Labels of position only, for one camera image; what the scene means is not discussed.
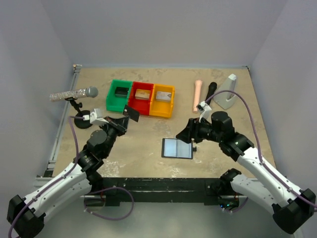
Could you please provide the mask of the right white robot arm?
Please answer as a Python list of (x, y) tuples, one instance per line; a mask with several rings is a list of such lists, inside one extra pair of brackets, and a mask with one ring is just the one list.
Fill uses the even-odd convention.
[(176, 138), (185, 143), (217, 142), (225, 155), (250, 171), (260, 183), (256, 185), (237, 172), (221, 181), (221, 190), (225, 194), (240, 193), (262, 206), (284, 232), (294, 234), (315, 213), (315, 193), (309, 188), (301, 189), (273, 167), (246, 136), (235, 131), (226, 112), (213, 113), (211, 121), (189, 119)]

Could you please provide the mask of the aluminium frame rail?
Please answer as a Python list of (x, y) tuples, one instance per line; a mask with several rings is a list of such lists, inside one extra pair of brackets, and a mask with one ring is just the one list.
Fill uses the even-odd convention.
[[(82, 68), (82, 65), (80, 65), (80, 64), (73, 65), (73, 76), (72, 76), (69, 90), (75, 89), (81, 68)], [(57, 156), (58, 156), (61, 140), (63, 137), (64, 128), (68, 122), (68, 119), (67, 119), (68, 112), (69, 112), (69, 104), (65, 103), (64, 110), (63, 110), (63, 113), (62, 113), (62, 116), (60, 119), (59, 127), (57, 130), (57, 135), (55, 137), (53, 149), (51, 151), (47, 167), (46, 167), (42, 176), (41, 175), (36, 176), (35, 181), (34, 181), (34, 185), (33, 185), (34, 187), (40, 187), (40, 186), (44, 185), (44, 182), (48, 182), (50, 179), (53, 178), (53, 171), (54, 171), (54, 168), (55, 168), (55, 165), (57, 162)]]

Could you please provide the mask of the yellow plastic bin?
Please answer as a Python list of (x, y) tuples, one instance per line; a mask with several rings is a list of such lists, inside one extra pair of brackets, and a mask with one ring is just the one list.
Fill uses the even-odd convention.
[[(164, 92), (170, 95), (169, 99), (158, 99), (157, 93)], [(150, 101), (149, 115), (161, 118), (171, 118), (173, 112), (173, 102), (175, 87), (170, 85), (154, 84)]]

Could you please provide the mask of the green plastic bin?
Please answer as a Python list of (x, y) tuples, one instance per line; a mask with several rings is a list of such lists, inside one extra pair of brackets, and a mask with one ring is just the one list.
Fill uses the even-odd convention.
[(128, 103), (132, 81), (112, 80), (106, 97), (106, 109), (111, 112), (122, 113)]

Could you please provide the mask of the black microphone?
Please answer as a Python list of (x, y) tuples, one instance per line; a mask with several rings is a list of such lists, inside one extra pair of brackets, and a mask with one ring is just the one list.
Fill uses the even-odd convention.
[(215, 93), (215, 91), (217, 90), (217, 83), (216, 82), (211, 82), (210, 85), (208, 86), (208, 92), (207, 92), (207, 96), (205, 99), (205, 102), (210, 105), (211, 103), (211, 99), (210, 97)]

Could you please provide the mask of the black leather card holder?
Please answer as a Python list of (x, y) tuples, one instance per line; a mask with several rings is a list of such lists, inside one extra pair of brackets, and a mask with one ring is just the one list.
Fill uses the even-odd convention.
[(161, 156), (163, 158), (193, 159), (197, 147), (176, 138), (163, 138)]

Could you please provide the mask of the red plastic bin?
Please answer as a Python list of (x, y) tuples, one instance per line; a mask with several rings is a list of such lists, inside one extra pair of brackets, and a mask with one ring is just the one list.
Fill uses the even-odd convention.
[(141, 115), (150, 115), (151, 96), (154, 84), (134, 81), (132, 84), (128, 106), (137, 110)]

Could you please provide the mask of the grey credit card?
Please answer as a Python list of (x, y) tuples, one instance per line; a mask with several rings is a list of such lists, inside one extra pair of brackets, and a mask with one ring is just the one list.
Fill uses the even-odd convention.
[(128, 106), (128, 105), (125, 105), (124, 106), (124, 109), (123, 109), (123, 113), (122, 113), (124, 116), (127, 116), (129, 117), (131, 120), (135, 121), (135, 122), (138, 122), (139, 121), (139, 116), (140, 116), (140, 113), (133, 109), (132, 107)]

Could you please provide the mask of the glitter silver microphone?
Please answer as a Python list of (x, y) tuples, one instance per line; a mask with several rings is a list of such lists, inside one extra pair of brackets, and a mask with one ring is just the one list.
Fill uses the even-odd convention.
[(53, 93), (50, 94), (50, 101), (51, 102), (57, 102), (67, 99), (80, 99), (80, 98), (95, 98), (99, 94), (99, 91), (97, 87), (91, 86), (88, 88), (83, 89), (77, 89), (72, 91), (66, 91), (66, 92), (59, 92), (59, 93)]

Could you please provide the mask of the pink microphone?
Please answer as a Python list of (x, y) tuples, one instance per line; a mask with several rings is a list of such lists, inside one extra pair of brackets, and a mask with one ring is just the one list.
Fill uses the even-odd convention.
[(194, 99), (193, 99), (193, 113), (197, 113), (197, 105), (200, 102), (200, 95), (201, 95), (201, 87), (203, 82), (201, 80), (195, 81), (195, 91), (194, 91)]

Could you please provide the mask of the grey wedge stand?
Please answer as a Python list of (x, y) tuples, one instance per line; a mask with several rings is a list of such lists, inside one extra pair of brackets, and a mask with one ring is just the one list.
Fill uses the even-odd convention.
[(238, 77), (235, 74), (231, 74), (216, 90), (216, 92), (222, 91), (222, 93), (214, 96), (213, 100), (224, 110), (232, 107), (236, 101), (237, 97), (232, 92), (235, 91), (237, 80)]

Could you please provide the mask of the card in red bin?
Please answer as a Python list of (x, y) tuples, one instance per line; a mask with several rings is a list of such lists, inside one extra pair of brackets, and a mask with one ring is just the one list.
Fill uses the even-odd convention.
[(151, 91), (144, 89), (137, 89), (135, 91), (135, 99), (138, 100), (148, 100), (150, 98)]

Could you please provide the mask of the silver card in yellow bin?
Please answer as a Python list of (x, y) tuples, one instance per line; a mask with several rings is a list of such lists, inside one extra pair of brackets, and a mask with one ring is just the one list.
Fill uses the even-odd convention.
[(162, 102), (170, 102), (171, 101), (171, 92), (157, 91), (156, 100)]

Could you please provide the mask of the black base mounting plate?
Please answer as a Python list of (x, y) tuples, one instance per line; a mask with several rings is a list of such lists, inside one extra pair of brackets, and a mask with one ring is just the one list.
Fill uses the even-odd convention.
[(203, 203), (217, 205), (220, 198), (236, 198), (231, 185), (219, 178), (103, 178), (84, 198), (88, 207), (119, 206), (130, 202), (128, 190), (136, 203)]

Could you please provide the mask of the black item in green bin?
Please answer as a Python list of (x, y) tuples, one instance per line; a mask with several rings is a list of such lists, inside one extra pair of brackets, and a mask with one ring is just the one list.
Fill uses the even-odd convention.
[(129, 88), (127, 87), (116, 87), (114, 95), (120, 98), (127, 98)]

